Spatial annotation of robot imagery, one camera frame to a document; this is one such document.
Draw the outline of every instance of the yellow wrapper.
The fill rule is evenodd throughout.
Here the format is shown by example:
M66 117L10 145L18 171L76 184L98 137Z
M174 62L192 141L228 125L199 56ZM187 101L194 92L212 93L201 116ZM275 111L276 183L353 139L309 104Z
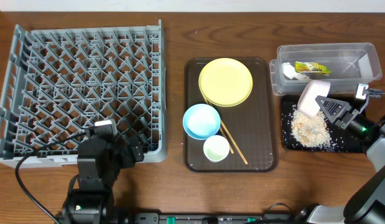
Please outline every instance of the yellow wrapper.
M294 67L298 73L317 73L322 75L329 75L331 70L324 65L320 65L317 62L295 62Z

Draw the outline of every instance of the dish rack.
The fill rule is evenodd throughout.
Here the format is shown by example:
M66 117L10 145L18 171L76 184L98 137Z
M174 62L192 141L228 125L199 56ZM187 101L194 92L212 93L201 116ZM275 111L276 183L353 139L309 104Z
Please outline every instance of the dish rack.
M0 163L114 119L137 134L144 162L167 155L165 38L158 26L25 31L16 25L0 99ZM22 168L77 163L86 137L40 151Z

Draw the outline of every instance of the wooden table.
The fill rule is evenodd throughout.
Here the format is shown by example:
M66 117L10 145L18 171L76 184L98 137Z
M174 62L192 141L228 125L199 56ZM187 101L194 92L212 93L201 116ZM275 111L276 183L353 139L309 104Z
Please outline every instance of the wooden table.
M196 57L261 57L269 62L287 44L371 42L383 70L373 88L385 90L385 14L297 13L36 13L0 14L0 94L15 24L27 30L155 25L166 33L168 156L164 162L122 170L114 185L118 205L180 213L260 213L276 202L294 210L310 203L344 205L374 174L364 154L285 151L267 174L198 174L183 162L184 65ZM276 118L280 98L274 97ZM385 113L371 100L369 118ZM277 132L280 135L277 119ZM52 213L65 200L76 166L25 169L21 176ZM0 164L0 223L51 223L22 192L14 169Z

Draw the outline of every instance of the clear plastic bin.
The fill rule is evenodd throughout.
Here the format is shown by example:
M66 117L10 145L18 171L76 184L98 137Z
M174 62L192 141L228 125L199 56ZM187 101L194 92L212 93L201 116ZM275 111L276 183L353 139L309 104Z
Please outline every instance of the clear plastic bin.
M271 60L272 90L275 95L302 93L310 80L291 80L284 75L282 64L317 62L331 74L310 76L331 83L330 93L354 93L359 83L370 83L382 77L376 49L371 43L284 45Z

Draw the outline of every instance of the black tray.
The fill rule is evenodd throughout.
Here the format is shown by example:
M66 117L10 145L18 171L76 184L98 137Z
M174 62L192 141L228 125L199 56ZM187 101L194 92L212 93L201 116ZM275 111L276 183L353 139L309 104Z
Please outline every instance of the black tray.
M185 110L205 103L198 86L200 71L215 58L196 58L185 66ZM184 133L184 161L195 172L269 172L278 163L276 127L268 64L260 58L234 58L250 70L253 89L240 105L214 106L228 131L244 154L248 165L233 147L234 154L220 162L210 162L203 153L203 143Z
M292 135L291 121L293 119L289 116L289 114L293 114L294 110L297 109L296 104L299 101L299 98L300 96L297 95L286 95L281 99L281 134L282 145L284 148L299 151L362 152L361 143L359 143L355 137L348 131L342 130L336 125L331 124L327 119L325 119L325 121L327 123L327 128L329 129L330 137L332 138L332 144L335 144L334 146L329 149L323 149L320 147L305 147L299 143ZM354 102L352 98L332 98L347 101L354 106L359 106L359 104Z

